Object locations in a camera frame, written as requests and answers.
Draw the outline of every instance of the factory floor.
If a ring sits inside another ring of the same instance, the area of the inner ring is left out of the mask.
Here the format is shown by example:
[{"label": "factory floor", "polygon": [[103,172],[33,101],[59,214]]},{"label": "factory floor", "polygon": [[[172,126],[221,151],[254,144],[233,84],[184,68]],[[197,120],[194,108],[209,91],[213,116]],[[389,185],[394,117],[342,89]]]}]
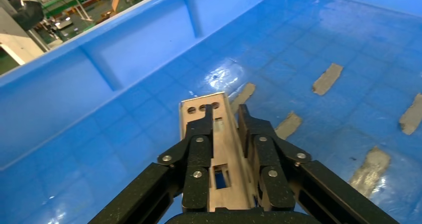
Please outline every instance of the factory floor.
[{"label": "factory floor", "polygon": [[[422,18],[350,0],[264,0],[3,172],[7,224],[84,224],[179,140],[179,102],[256,90],[252,116],[302,119],[287,141],[346,182],[380,149],[368,198],[422,218],[422,127],[401,116],[422,90]],[[324,95],[314,82],[343,67]],[[178,197],[160,223],[180,213]]]},{"label": "factory floor", "polygon": [[[117,6],[117,12],[124,11],[141,1],[143,0],[120,0]],[[100,0],[86,7],[85,10],[93,21],[82,20],[77,13],[70,14],[69,17],[71,18],[73,24],[61,29],[58,36],[63,41],[67,41],[84,31],[89,30],[95,25],[96,21],[101,19],[101,14],[112,9],[111,3],[112,0]],[[46,30],[40,29],[38,30],[38,34],[47,44],[55,40],[55,38],[51,37]],[[18,64],[12,59],[12,57],[10,57],[4,50],[0,49],[0,76],[17,66]]]}]

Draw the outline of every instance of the industrial equipment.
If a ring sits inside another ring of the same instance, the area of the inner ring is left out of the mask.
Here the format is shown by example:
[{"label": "industrial equipment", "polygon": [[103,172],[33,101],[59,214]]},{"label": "industrial equipment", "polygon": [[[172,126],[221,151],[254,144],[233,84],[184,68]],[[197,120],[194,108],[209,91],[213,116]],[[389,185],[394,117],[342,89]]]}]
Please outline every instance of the industrial equipment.
[{"label": "industrial equipment", "polygon": [[157,223],[181,193],[183,213],[168,224],[398,223],[246,105],[236,125],[224,93],[183,101],[180,117],[182,140],[91,224]]}]

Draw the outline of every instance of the bolt head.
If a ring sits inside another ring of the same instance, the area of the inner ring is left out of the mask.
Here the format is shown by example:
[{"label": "bolt head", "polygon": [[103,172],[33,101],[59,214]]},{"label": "bolt head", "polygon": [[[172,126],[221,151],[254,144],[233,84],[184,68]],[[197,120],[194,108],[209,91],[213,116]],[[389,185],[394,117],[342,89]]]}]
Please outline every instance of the bolt head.
[{"label": "bolt head", "polygon": [[170,161],[170,160],[171,160],[171,156],[166,155],[166,156],[164,156],[162,159],[163,159],[163,161],[168,162],[168,161]]},{"label": "bolt head", "polygon": [[202,177],[202,173],[200,171],[194,172],[194,178],[200,178]]},{"label": "bolt head", "polygon": [[275,171],[275,170],[270,170],[270,171],[268,172],[268,175],[269,175],[270,177],[277,177],[278,173],[277,173],[277,171]]},{"label": "bolt head", "polygon": [[306,158],[306,154],[304,154],[304,153],[298,153],[298,154],[296,154],[296,157],[298,157],[298,158]]}]

